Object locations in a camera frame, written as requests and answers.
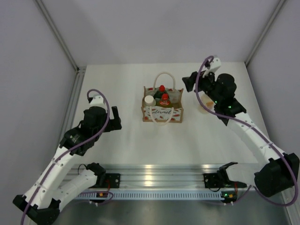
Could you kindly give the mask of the cream pump soap bottle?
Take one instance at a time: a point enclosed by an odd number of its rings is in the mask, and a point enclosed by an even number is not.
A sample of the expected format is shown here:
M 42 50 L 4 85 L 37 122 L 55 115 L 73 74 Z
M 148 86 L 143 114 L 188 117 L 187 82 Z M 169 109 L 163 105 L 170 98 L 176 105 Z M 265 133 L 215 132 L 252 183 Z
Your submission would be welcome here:
M 214 102 L 205 94 L 203 93 L 200 97 L 201 102 L 208 108 L 210 111 L 213 110 Z M 202 114 L 208 114 L 208 112 L 200 105 L 199 111 Z

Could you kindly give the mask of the yellow dish soap bottle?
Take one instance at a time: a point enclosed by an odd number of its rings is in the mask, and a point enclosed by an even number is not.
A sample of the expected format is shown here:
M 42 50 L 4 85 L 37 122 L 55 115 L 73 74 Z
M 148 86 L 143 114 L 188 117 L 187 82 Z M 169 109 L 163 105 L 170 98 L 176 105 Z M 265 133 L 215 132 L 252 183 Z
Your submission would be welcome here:
M 169 99 L 169 95 L 164 93 L 159 101 L 157 101 L 156 106 L 160 106 L 163 108 L 172 108 L 172 103 Z

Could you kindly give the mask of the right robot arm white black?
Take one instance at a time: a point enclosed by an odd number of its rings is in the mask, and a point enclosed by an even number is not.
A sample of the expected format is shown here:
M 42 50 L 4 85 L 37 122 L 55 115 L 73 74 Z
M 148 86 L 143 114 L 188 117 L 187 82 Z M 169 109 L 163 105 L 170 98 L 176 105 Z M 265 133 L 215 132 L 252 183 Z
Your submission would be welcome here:
M 187 92 L 204 92 L 214 103 L 214 109 L 205 110 L 216 115 L 230 128 L 253 153 L 258 162 L 256 168 L 242 169 L 238 163 L 223 167 L 218 181 L 229 186 L 234 181 L 252 185 L 262 196 L 271 197 L 279 192 L 294 188 L 294 196 L 299 194 L 298 172 L 300 159 L 287 154 L 272 142 L 253 122 L 245 107 L 236 99 L 237 85 L 230 74 L 215 77 L 213 72 L 193 72 L 182 81 Z

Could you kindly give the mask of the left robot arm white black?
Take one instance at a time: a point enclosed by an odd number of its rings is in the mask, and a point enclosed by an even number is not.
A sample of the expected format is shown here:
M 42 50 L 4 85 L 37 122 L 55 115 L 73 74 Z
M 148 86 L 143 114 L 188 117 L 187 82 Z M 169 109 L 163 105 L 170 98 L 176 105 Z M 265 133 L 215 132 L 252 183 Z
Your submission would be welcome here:
M 118 108 L 109 112 L 100 106 L 84 111 L 79 124 L 67 131 L 51 162 L 34 185 L 23 195 L 17 195 L 13 204 L 24 216 L 37 225 L 51 225 L 64 207 L 80 193 L 90 187 L 101 187 L 106 181 L 106 170 L 98 163 L 90 163 L 65 185 L 61 185 L 72 167 L 91 149 L 104 132 L 120 130 L 121 118 Z

